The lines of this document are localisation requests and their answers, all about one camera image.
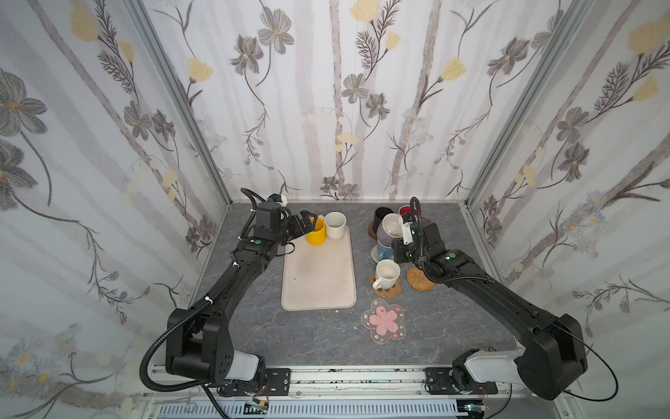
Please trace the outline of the woven multicolour round coaster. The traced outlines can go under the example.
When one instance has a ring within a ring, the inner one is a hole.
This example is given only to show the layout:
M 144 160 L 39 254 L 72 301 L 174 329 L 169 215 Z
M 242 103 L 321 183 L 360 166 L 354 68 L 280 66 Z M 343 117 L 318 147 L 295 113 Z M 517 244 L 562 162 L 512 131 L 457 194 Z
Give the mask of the woven multicolour round coaster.
M 374 261 L 374 263 L 378 263 L 380 261 L 379 251 L 378 251 L 378 248 L 376 246 L 373 246 L 373 248 L 371 249 L 370 254 L 371 254 L 371 258 Z

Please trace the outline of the lavender mug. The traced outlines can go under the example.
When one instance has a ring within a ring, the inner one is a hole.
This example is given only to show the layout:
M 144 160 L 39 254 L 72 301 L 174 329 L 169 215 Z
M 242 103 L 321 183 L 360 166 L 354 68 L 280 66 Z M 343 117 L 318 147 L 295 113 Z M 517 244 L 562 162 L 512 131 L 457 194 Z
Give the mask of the lavender mug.
M 378 242 L 385 247 L 392 247 L 396 239 L 402 238 L 403 219 L 400 214 L 389 213 L 382 219 L 377 228 Z

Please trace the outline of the rattan wicker round coaster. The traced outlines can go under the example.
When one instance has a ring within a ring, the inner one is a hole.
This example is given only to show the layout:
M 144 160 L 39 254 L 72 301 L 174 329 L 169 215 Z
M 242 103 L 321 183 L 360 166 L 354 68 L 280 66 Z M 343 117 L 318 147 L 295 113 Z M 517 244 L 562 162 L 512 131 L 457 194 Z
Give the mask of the rattan wicker round coaster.
M 436 285 L 429 280 L 423 271 L 416 267 L 411 267 L 407 272 L 408 284 L 418 292 L 427 292 L 432 290 Z

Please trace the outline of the brown cork round coaster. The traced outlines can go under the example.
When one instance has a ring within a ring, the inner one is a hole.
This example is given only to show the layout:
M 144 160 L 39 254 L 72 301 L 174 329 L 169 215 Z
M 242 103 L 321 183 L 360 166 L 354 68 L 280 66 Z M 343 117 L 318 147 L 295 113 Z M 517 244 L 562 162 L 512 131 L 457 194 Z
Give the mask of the brown cork round coaster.
M 370 223 L 370 224 L 368 225 L 367 233 L 368 233 L 368 235 L 369 235 L 372 239 L 374 239 L 374 240 L 376 240 L 376 239 L 378 238 L 378 237 L 377 237 L 376 230 L 375 230 L 374 227 L 373 227 L 373 223 Z

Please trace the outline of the yellow mug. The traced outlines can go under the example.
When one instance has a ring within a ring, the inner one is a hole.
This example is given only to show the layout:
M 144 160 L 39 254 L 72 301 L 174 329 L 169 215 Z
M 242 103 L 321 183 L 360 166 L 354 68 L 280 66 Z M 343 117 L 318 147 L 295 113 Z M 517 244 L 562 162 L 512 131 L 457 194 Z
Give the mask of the yellow mug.
M 326 223 L 325 218 L 322 215 L 317 216 L 315 221 L 314 230 L 308 233 L 305 237 L 309 244 L 319 246 L 326 242 Z

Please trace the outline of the beige serving tray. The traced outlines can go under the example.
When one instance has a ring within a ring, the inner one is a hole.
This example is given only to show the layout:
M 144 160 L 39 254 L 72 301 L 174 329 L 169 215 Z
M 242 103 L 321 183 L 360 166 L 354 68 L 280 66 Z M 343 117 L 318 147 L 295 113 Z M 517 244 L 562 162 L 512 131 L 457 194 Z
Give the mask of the beige serving tray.
M 334 310 L 357 302 L 350 231 L 314 246 L 303 237 L 284 258 L 281 306 L 287 312 Z

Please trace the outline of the pink flower coaster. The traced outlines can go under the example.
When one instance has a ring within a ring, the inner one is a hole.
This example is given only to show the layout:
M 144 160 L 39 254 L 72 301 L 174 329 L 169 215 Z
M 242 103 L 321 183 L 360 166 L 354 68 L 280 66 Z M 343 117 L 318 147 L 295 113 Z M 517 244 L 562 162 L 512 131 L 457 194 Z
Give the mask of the pink flower coaster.
M 360 316 L 361 325 L 377 345 L 405 339 L 408 335 L 405 319 L 406 313 L 402 307 L 388 304 L 384 299 L 373 300 L 369 309 Z

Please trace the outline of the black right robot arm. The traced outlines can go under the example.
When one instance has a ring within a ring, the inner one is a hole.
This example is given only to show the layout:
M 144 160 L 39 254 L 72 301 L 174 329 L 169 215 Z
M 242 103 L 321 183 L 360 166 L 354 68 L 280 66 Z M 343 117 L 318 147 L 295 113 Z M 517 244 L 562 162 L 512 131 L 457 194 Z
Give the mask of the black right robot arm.
M 427 219 L 403 223 L 393 250 L 395 262 L 410 262 L 432 283 L 469 297 L 518 343 L 510 351 L 473 348 L 456 358 L 448 379 L 455 391 L 472 392 L 485 383 L 507 382 L 552 401 L 588 370 L 578 321 L 533 305 L 493 279 L 468 254 L 447 249 L 435 223 Z

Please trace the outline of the brown paw coaster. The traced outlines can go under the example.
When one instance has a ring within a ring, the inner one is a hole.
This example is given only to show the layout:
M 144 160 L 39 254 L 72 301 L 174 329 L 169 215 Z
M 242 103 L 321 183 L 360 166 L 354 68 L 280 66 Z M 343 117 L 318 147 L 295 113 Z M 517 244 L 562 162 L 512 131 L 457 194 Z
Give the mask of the brown paw coaster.
M 402 281 L 401 279 L 398 279 L 398 281 L 388 289 L 384 288 L 373 288 L 373 293 L 380 298 L 385 298 L 388 300 L 393 300 L 395 299 L 398 295 L 402 293 Z

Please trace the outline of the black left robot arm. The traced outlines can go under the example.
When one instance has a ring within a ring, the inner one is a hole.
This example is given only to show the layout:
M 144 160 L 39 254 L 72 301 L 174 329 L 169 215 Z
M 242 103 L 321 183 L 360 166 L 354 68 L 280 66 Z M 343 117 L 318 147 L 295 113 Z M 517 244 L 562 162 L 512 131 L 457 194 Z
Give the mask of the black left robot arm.
M 214 286 L 189 310 L 169 317 L 165 369 L 171 375 L 222 385 L 227 381 L 256 381 L 263 360 L 234 348 L 230 320 L 251 284 L 293 240 L 316 230 L 318 216 L 291 213 L 282 204 L 262 202 L 252 209 L 232 253 L 231 265 Z

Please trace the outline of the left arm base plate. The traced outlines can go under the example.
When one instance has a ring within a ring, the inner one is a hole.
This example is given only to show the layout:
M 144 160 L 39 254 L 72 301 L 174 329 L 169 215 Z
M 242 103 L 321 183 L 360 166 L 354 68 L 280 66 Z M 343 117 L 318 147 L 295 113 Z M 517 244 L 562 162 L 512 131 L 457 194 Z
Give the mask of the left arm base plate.
M 288 396 L 291 382 L 289 368 L 266 368 L 251 381 L 228 380 L 217 388 L 222 397 L 233 396 Z

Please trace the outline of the black ceramic mug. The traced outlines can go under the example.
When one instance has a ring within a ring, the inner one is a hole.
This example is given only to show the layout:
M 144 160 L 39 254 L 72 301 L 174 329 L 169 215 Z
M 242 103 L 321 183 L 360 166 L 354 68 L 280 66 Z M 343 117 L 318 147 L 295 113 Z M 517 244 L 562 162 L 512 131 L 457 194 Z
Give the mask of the black ceramic mug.
M 389 208 L 389 207 L 378 207 L 373 215 L 373 231 L 377 232 L 378 228 L 380 227 L 383 219 L 389 215 L 389 214 L 394 214 L 394 211 Z

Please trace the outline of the white mug red inside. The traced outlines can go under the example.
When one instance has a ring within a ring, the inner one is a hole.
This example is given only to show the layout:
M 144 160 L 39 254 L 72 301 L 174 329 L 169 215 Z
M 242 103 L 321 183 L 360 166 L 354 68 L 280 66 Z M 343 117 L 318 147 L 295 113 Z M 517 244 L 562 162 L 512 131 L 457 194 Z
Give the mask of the white mug red inside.
M 410 219 L 415 219 L 418 216 L 417 209 L 411 205 L 404 205 L 399 209 L 399 214 L 402 219 L 407 222 Z

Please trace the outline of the white mug blue handle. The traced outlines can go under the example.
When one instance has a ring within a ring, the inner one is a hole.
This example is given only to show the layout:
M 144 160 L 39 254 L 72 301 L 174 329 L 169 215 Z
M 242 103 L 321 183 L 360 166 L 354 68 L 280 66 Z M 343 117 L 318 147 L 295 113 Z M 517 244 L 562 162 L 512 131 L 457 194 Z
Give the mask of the white mug blue handle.
M 377 244 L 376 246 L 378 260 L 394 260 L 394 249 L 392 247 Z

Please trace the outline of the plain white mug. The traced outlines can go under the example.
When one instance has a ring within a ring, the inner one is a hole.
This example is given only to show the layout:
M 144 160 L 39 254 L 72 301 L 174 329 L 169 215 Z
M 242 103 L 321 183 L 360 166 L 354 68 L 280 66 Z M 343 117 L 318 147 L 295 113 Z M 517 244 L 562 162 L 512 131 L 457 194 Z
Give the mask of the plain white mug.
M 372 287 L 374 290 L 391 289 L 398 282 L 400 275 L 401 267 L 393 260 L 381 260 L 376 265 Z

